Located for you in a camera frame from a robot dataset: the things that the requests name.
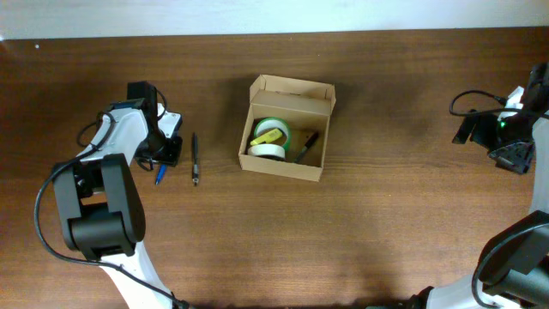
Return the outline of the blue ballpoint pen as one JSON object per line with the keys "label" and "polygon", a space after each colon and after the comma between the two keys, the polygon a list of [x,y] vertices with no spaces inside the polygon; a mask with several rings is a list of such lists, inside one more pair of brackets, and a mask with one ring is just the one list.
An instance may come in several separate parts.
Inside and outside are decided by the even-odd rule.
{"label": "blue ballpoint pen", "polygon": [[159,185],[161,183],[162,179],[164,178],[164,176],[166,174],[166,170],[167,170],[167,165],[160,165],[160,167],[158,168],[156,178],[155,178],[155,184],[156,185]]}

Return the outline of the black slim pen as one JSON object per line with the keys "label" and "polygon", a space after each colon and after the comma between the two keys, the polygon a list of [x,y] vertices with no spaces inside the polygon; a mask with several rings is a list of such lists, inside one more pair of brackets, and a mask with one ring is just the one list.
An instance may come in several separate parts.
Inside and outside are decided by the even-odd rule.
{"label": "black slim pen", "polygon": [[194,186],[198,186],[200,179],[199,172],[199,149],[198,149],[198,136],[194,132],[192,136],[192,160],[193,160],[193,169],[192,169],[192,181]]}

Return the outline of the green tape roll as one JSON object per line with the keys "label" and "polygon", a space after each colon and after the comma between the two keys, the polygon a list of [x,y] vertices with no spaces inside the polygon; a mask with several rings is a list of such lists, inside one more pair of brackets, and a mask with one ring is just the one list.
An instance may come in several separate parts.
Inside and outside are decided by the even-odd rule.
{"label": "green tape roll", "polygon": [[262,133],[272,129],[279,129],[287,138],[282,147],[287,151],[290,148],[292,132],[287,122],[281,118],[270,117],[261,120],[254,129],[254,137],[259,137]]}

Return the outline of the yellow box cutter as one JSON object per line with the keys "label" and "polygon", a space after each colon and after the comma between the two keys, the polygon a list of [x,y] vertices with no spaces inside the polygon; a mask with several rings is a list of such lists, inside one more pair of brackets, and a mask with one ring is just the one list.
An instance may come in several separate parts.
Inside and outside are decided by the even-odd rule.
{"label": "yellow box cutter", "polygon": [[268,130],[265,133],[262,133],[261,135],[255,137],[250,142],[250,145],[251,146],[256,146],[256,145],[263,144],[263,143],[272,143],[272,142],[280,139],[283,136],[284,136],[284,134],[280,129],[274,128],[272,130]]}

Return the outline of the cream masking tape roll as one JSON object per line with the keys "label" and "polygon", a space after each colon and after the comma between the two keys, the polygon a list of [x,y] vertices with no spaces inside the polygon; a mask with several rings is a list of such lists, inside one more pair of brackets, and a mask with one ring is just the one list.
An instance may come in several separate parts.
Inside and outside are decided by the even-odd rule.
{"label": "cream masking tape roll", "polygon": [[286,159],[286,150],[277,144],[264,143],[249,147],[247,155],[284,161]]}

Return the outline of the brown cardboard box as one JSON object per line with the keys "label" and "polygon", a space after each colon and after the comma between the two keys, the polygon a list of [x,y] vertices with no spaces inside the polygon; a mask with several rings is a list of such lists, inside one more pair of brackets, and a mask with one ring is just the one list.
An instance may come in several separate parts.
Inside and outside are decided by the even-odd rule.
{"label": "brown cardboard box", "polygon": [[[244,133],[238,149],[242,169],[295,179],[319,181],[323,173],[329,123],[335,107],[335,86],[280,76],[260,75],[250,86],[250,99]],[[286,159],[277,161],[247,155],[254,129],[264,118],[276,117],[287,122],[292,132]],[[300,163],[294,159],[315,132],[316,143]],[[283,136],[270,143],[282,146]]]}

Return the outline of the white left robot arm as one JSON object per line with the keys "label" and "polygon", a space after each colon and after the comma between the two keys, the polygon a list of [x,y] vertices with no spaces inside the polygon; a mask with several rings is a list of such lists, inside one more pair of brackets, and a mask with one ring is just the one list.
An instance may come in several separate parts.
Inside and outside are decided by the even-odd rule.
{"label": "white left robot arm", "polygon": [[101,268],[130,308],[186,308],[156,273],[144,245],[146,217],[130,171],[174,167],[182,117],[169,112],[149,82],[131,82],[126,100],[111,103],[92,141],[58,163],[53,184],[63,240],[82,254],[79,264]]}

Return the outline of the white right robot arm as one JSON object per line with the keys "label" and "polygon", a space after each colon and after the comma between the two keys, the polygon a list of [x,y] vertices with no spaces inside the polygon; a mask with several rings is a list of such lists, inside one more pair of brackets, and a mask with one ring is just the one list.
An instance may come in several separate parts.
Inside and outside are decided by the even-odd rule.
{"label": "white right robot arm", "polygon": [[524,174],[533,167],[528,215],[491,238],[474,272],[427,287],[400,308],[546,308],[548,306],[548,65],[536,64],[526,87],[493,95],[498,109],[461,113],[453,142],[486,148],[496,167]]}

